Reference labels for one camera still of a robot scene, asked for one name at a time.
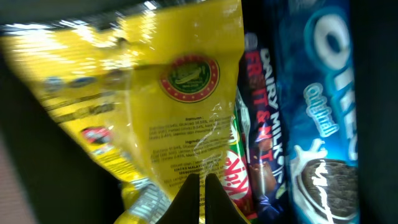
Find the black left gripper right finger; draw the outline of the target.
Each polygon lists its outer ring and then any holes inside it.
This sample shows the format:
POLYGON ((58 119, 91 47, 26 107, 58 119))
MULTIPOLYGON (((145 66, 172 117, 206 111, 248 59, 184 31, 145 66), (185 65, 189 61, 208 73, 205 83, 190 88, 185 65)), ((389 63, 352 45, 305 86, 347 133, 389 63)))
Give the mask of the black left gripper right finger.
POLYGON ((205 223, 247 223, 247 220, 237 211, 215 174, 208 174, 205 179, 205 223))

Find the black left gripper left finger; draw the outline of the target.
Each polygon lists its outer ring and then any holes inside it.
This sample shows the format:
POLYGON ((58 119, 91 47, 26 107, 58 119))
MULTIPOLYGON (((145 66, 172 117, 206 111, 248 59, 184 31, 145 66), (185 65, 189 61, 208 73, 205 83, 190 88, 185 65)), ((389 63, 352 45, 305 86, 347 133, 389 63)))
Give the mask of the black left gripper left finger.
POLYGON ((199 224, 200 176, 190 174, 157 224, 199 224))

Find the red KitKat bar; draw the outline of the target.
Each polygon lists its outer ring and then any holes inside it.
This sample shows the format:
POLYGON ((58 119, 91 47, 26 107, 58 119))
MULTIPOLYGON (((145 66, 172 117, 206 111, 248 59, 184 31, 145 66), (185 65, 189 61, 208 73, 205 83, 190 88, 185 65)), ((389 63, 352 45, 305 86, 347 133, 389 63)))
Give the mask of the red KitKat bar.
POLYGON ((257 214, 252 199, 252 190, 249 180, 249 171, 240 124, 238 121, 239 90, 236 90, 234 113, 230 121, 229 150, 226 153, 224 176, 221 184, 240 212, 251 222, 257 222, 257 214))

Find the blue Dairy Milk bar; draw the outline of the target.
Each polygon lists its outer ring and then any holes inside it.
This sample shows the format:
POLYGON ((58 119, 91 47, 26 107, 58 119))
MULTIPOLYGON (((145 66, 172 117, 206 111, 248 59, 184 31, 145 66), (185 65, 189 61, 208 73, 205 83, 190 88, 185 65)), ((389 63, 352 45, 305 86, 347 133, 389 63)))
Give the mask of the blue Dairy Milk bar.
POLYGON ((239 64, 237 104, 259 223, 282 223, 288 206, 282 124, 271 53, 247 32, 239 64))

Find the yellow snack packet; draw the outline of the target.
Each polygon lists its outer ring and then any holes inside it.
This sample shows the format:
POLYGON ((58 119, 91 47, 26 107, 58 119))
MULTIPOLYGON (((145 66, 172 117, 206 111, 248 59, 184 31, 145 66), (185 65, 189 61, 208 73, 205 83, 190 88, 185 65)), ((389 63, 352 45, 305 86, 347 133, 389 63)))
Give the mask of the yellow snack packet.
POLYGON ((240 1, 145 2, 4 24, 6 61, 47 114, 122 183, 118 223, 156 223, 190 174, 224 176, 240 1))

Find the blue Oreo cookie pack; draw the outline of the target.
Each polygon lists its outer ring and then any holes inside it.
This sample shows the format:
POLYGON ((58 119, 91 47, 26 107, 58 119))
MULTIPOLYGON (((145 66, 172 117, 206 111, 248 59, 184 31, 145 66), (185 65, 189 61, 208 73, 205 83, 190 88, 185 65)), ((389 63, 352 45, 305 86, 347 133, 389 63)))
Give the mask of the blue Oreo cookie pack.
POLYGON ((358 132, 348 0, 268 1, 286 165, 299 223, 358 223, 358 132))

